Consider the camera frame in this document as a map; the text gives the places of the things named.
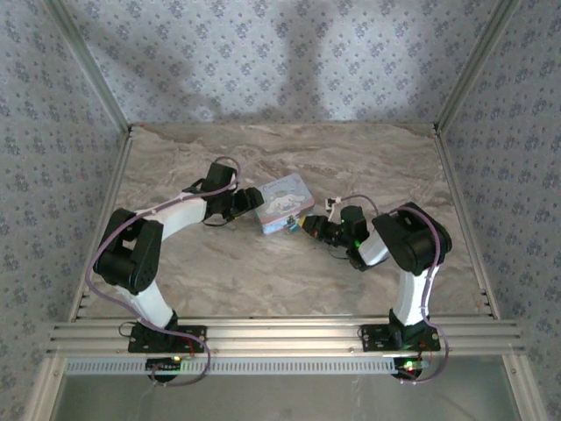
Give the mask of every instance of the metal corner post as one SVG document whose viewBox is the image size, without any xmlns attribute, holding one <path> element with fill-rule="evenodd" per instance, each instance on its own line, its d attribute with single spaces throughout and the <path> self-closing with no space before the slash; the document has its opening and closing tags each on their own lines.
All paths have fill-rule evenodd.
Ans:
<svg viewBox="0 0 561 421">
<path fill-rule="evenodd" d="M 477 44 L 464 65 L 458 80 L 452 87 L 442 110 L 437 117 L 438 133 L 443 134 L 450 128 L 467 94 L 479 76 L 479 72 L 499 41 L 503 30 L 522 0 L 499 0 L 491 13 L 487 25 Z"/>
<path fill-rule="evenodd" d="M 62 37 L 70 46 L 76 60 L 80 63 L 95 93 L 109 113 L 110 118 L 122 132 L 127 132 L 129 123 L 117 100 L 111 93 L 109 85 L 103 78 L 102 72 L 89 51 L 82 34 L 76 27 L 67 6 L 63 3 L 63 0 L 44 0 L 44 4 L 54 23 L 58 26 Z"/>
<path fill-rule="evenodd" d="M 467 205 L 465 204 L 464 195 L 459 184 L 458 176 L 456 175 L 456 171 L 452 166 L 452 158 L 450 156 L 450 152 L 448 151 L 448 146 L 442 140 L 438 133 L 435 136 L 435 141 L 437 143 L 437 150 L 440 154 L 440 159 L 442 160 L 446 180 L 448 181 L 448 185 L 450 186 L 452 199 L 454 201 L 454 204 L 456 205 L 459 223 L 464 234 L 467 250 L 470 254 L 470 257 L 472 258 L 473 269 L 475 270 L 479 286 L 486 292 L 487 298 L 489 300 L 489 307 L 493 316 L 495 318 L 501 318 L 499 305 L 497 304 L 497 300 L 494 297 L 493 287 L 491 285 L 491 282 L 489 281 L 485 265 L 483 264 L 483 257 L 476 239 L 475 230 L 473 229 L 472 220 L 470 219 L 469 213 L 467 211 Z"/>
<path fill-rule="evenodd" d="M 23 421 L 51 419 L 66 366 L 66 358 L 53 357 L 43 360 L 22 417 Z"/>
<path fill-rule="evenodd" d="M 522 420 L 547 420 L 547 413 L 526 355 L 504 355 L 502 360 Z"/>
</svg>

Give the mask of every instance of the marble floor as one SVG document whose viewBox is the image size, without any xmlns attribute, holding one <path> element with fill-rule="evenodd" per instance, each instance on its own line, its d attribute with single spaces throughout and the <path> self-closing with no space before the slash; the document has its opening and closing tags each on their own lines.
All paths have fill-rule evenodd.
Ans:
<svg viewBox="0 0 561 421">
<path fill-rule="evenodd" d="M 324 214 L 327 196 L 369 195 L 381 211 L 407 201 L 450 232 L 453 249 L 430 300 L 433 313 L 484 309 L 442 164 L 427 125 L 147 125 L 132 132 L 116 207 L 143 209 L 204 177 L 218 155 L 242 166 L 242 186 L 298 173 Z M 368 219 L 369 204 L 363 206 Z M 262 234 L 253 213 L 224 227 L 202 224 L 162 245 L 158 284 L 180 316 L 387 314 L 399 268 L 388 260 L 359 272 L 304 232 Z M 103 291 L 114 291 L 95 279 Z M 84 317 L 125 315 L 95 296 Z"/>
</svg>

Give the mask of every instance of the metal rail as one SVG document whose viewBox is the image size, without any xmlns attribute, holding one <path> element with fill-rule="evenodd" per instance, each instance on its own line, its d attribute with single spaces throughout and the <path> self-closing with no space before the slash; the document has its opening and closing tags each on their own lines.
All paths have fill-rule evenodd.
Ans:
<svg viewBox="0 0 561 421">
<path fill-rule="evenodd" d="M 448 187 L 450 188 L 450 192 L 452 194 L 452 201 L 454 202 L 454 207 L 456 208 L 456 212 L 458 214 L 459 225 L 462 229 L 462 233 L 464 234 L 467 251 L 472 259 L 473 270 L 475 271 L 477 282 L 479 283 L 482 293 L 487 299 L 486 305 L 489 307 L 489 312 L 493 317 L 501 318 L 499 305 L 494 297 L 493 288 L 491 282 L 489 281 L 485 265 L 483 264 L 483 255 L 479 248 L 475 230 L 473 229 L 472 220 L 469 216 L 469 212 L 467 211 L 464 194 L 462 193 L 458 176 L 456 175 L 456 171 L 454 171 L 454 166 L 452 165 L 450 151 L 448 150 L 446 142 L 444 142 L 441 136 L 437 133 L 435 135 L 435 141 L 437 143 L 440 160 L 442 161 L 444 174 L 446 175 L 446 181 L 448 182 Z"/>
<path fill-rule="evenodd" d="M 523 353 L 516 322 L 488 317 L 437 317 L 455 355 Z M 126 319 L 81 320 L 53 327 L 47 354 L 66 357 L 138 357 L 127 352 L 128 338 L 117 328 Z M 364 353 L 358 336 L 361 325 L 386 324 L 387 318 L 191 318 L 180 325 L 206 325 L 207 344 L 215 357 L 396 357 L 410 351 Z M 127 335 L 130 326 L 123 325 Z M 163 356 L 172 354 L 141 354 Z"/>
</svg>

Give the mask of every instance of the blue floral wallpaper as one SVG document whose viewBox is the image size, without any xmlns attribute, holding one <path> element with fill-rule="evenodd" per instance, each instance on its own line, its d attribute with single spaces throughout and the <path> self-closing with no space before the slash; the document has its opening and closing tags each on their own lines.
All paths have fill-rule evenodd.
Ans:
<svg viewBox="0 0 561 421">
<path fill-rule="evenodd" d="M 495 0 L 67 0 L 129 121 L 432 122 Z"/>
<path fill-rule="evenodd" d="M 67 316 L 117 128 L 40 1 L 0 9 L 0 420 L 17 420 L 48 322 Z"/>
<path fill-rule="evenodd" d="M 561 2 L 522 2 L 446 135 L 502 316 L 561 419 Z"/>
</svg>

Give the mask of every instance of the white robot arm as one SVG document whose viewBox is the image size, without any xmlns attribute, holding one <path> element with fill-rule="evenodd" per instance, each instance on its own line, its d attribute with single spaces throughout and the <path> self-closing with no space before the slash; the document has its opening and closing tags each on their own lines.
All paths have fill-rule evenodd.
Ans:
<svg viewBox="0 0 561 421">
<path fill-rule="evenodd" d="M 236 184 L 217 195 L 184 200 L 196 193 L 208 193 L 226 187 L 233 182 L 235 174 L 234 168 L 213 162 L 205 179 L 197 181 L 169 201 L 177 204 L 133 223 L 109 244 L 96 262 L 96 273 L 115 286 L 126 302 L 153 325 L 169 330 L 173 328 L 170 324 L 176 323 L 177 319 L 154 279 L 158 271 L 161 242 L 186 226 L 202 222 L 212 215 L 221 214 L 229 222 L 263 204 L 263 197 L 257 189 L 237 190 Z M 115 210 L 102 242 L 123 222 L 150 210 Z"/>
<path fill-rule="evenodd" d="M 374 231 L 371 233 L 358 206 L 341 210 L 341 224 L 334 224 L 324 216 L 301 220 L 303 230 L 312 237 L 332 246 L 346 247 L 350 263 L 361 271 L 379 265 L 389 256 L 394 258 L 401 273 L 397 302 L 389 313 L 389 331 L 397 349 L 410 346 L 428 330 L 423 309 L 428 316 L 426 305 L 430 291 L 423 292 L 437 248 L 425 221 L 436 230 L 440 245 L 438 263 L 431 275 L 434 277 L 444 256 L 451 250 L 451 238 L 437 221 L 414 203 L 406 203 L 397 211 L 373 219 Z"/>
</svg>

